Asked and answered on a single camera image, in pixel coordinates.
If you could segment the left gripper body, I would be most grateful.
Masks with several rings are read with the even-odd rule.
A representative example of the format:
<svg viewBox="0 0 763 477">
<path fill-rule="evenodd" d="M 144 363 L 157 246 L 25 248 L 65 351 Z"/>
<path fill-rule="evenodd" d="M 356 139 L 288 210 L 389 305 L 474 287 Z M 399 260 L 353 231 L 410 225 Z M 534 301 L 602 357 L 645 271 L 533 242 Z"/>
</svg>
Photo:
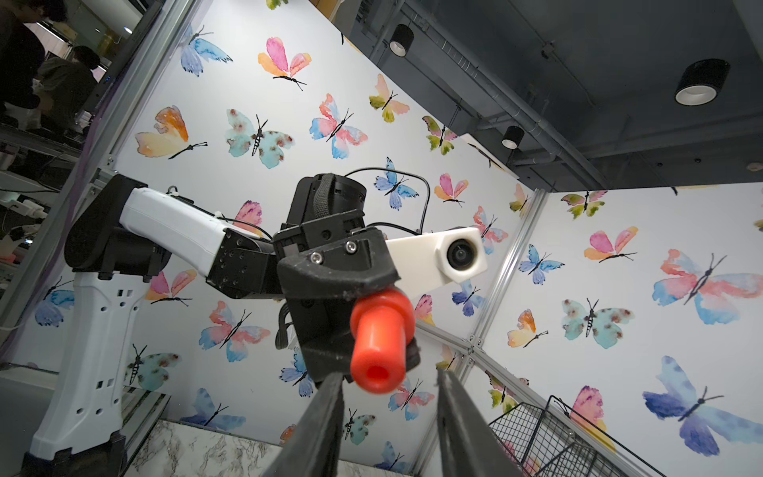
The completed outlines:
<svg viewBox="0 0 763 477">
<path fill-rule="evenodd" d="M 383 233 L 350 234 L 302 227 L 275 236 L 276 271 L 308 374 L 315 382 L 339 373 L 348 381 L 356 302 L 387 291 L 399 278 Z"/>
</svg>

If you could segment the red stamp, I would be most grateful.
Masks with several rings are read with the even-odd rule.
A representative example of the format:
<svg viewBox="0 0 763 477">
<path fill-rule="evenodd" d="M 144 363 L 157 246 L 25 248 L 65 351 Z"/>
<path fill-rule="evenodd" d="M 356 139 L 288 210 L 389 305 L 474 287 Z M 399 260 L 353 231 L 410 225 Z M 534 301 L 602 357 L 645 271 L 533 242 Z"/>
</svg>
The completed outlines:
<svg viewBox="0 0 763 477">
<path fill-rule="evenodd" d="M 355 340 L 351 359 L 354 381 L 371 394 L 394 391 L 407 374 L 407 346 L 415 334 L 409 298 L 391 287 L 359 299 L 350 328 Z"/>
</svg>

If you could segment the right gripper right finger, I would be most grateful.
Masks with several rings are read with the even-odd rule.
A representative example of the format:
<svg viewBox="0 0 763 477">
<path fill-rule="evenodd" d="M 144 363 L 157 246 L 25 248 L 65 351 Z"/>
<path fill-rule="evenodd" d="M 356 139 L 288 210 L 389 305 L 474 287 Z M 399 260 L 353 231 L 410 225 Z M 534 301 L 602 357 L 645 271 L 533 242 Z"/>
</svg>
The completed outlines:
<svg viewBox="0 0 763 477">
<path fill-rule="evenodd" d="M 437 375 L 437 430 L 444 476 L 523 476 L 451 371 Z"/>
</svg>

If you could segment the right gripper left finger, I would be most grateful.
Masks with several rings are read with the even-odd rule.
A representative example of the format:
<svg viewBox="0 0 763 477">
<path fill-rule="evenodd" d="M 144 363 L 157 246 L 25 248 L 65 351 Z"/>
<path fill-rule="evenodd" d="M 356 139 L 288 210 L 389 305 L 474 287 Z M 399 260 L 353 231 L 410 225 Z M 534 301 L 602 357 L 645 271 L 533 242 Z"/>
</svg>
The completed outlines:
<svg viewBox="0 0 763 477">
<path fill-rule="evenodd" d="M 337 476 L 344 423 L 344 377 L 329 375 L 262 476 Z"/>
</svg>

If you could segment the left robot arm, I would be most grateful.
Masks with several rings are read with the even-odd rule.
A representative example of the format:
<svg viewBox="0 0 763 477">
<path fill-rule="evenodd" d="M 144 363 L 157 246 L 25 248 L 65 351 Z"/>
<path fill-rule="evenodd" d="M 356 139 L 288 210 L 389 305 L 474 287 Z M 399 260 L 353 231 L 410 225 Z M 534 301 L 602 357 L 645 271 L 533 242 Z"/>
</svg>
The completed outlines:
<svg viewBox="0 0 763 477">
<path fill-rule="evenodd" d="M 373 394 L 420 362 L 411 301 L 383 234 L 364 221 L 365 187 L 325 173 L 302 179 L 287 221 L 255 235 L 190 200 L 117 175 L 74 224 L 74 341 L 21 472 L 119 476 L 126 467 L 121 392 L 134 320 L 172 256 L 234 299 L 278 299 L 275 345 L 299 343 L 307 375 Z"/>
</svg>

